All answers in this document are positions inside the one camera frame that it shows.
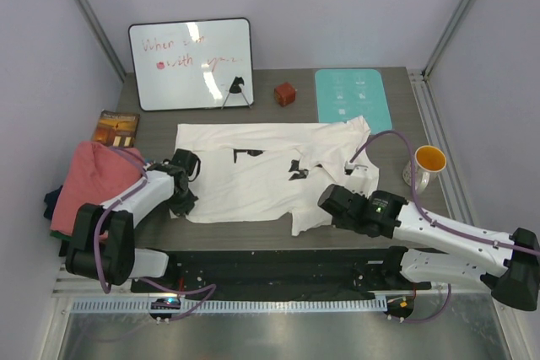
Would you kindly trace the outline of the white t shirt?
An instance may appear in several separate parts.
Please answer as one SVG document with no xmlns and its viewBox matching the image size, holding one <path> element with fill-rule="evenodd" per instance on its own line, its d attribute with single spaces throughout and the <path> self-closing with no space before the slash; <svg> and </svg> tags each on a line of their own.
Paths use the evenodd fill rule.
<svg viewBox="0 0 540 360">
<path fill-rule="evenodd" d="M 338 123 L 180 124 L 175 146 L 195 153 L 201 171 L 192 223 L 273 221 L 289 213 L 291 234 L 330 224 L 318 206 L 330 185 L 355 181 L 369 196 L 379 170 L 360 147 L 370 127 L 363 116 Z"/>
</svg>

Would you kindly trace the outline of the small white whiteboard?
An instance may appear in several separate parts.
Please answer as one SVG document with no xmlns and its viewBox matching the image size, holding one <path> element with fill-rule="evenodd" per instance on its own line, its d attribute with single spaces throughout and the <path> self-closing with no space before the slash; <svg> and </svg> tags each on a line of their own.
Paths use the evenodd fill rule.
<svg viewBox="0 0 540 360">
<path fill-rule="evenodd" d="M 133 24 L 128 38 L 142 110 L 221 108 L 235 77 L 254 103 L 248 19 Z M 244 106 L 238 94 L 225 108 Z"/>
</svg>

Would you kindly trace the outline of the red brown cube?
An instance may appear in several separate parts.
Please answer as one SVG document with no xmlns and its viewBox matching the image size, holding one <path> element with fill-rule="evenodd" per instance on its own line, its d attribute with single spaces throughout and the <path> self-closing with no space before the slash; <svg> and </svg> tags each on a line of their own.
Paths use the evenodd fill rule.
<svg viewBox="0 0 540 360">
<path fill-rule="evenodd" d="M 285 82 L 278 85 L 273 94 L 276 102 L 285 107 L 295 102 L 297 90 L 291 83 Z"/>
</svg>

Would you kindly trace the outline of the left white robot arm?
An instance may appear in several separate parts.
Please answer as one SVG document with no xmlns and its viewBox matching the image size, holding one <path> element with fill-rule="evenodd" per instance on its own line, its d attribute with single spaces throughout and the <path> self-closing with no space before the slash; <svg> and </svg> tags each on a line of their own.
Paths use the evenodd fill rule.
<svg viewBox="0 0 540 360">
<path fill-rule="evenodd" d="M 198 200 L 190 184 L 200 174 L 201 159 L 177 149 L 172 159 L 146 165 L 126 149 L 112 150 L 133 163 L 141 179 L 108 201 L 79 208 L 67 247 L 66 270 L 99 281 L 105 293 L 128 280 L 144 279 L 169 292 L 180 280 L 175 257 L 162 250 L 137 248 L 135 228 L 163 202 L 176 216 L 190 213 Z"/>
</svg>

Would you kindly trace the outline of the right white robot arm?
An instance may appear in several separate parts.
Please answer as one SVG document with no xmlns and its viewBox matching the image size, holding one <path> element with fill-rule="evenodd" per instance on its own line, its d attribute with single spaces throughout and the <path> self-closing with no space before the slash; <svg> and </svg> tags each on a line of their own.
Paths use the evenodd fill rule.
<svg viewBox="0 0 540 360">
<path fill-rule="evenodd" d="M 513 309 L 537 309 L 539 243 L 527 229 L 508 234 L 475 228 L 419 211 L 411 201 L 386 191 L 364 197 L 341 185 L 328 186 L 318 206 L 331 215 L 336 228 L 429 248 L 393 247 L 391 261 L 381 267 L 388 287 L 406 282 L 478 287 Z"/>
</svg>

